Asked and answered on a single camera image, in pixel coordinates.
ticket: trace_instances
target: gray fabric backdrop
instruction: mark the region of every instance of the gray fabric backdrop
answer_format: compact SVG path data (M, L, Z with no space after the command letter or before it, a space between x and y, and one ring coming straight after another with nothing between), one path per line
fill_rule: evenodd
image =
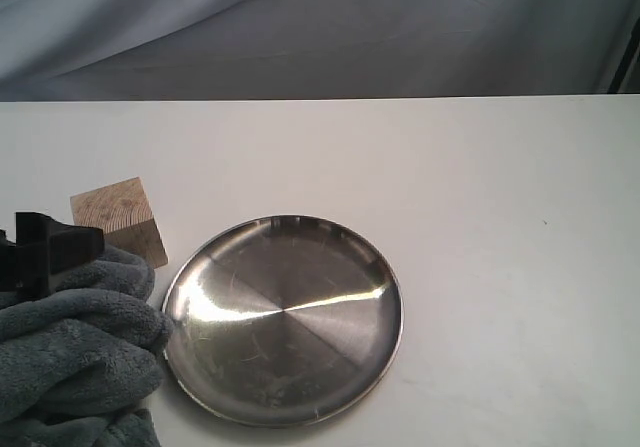
M0 98L591 93L610 80L637 7L637 0L0 0Z

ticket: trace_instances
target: gray towel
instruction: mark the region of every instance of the gray towel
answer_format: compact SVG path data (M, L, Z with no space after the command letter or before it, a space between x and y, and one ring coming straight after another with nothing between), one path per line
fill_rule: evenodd
M162 379L171 324L145 303L153 280L107 246L50 297L0 294L0 446L157 445L150 418L123 410Z

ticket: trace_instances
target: white table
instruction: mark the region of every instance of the white table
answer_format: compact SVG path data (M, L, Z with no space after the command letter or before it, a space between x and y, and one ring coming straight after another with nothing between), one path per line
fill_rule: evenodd
M280 213L338 221L394 268L399 355L316 427L214 420L172 381L165 447L635 446L640 97L0 105L0 225L141 176L170 257Z

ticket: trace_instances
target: metal plate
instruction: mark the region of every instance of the metal plate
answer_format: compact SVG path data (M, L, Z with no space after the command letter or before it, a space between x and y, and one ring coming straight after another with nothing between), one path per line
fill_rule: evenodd
M248 222L202 247L163 310L165 356L200 405L242 424L311 424L361 399L402 331L391 268L367 241L301 216Z

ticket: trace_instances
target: wood grain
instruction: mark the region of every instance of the wood grain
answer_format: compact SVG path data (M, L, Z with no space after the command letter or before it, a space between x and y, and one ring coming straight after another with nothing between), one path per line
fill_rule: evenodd
M154 268L167 254L139 177L71 197L76 225L98 227L111 245L139 255Z

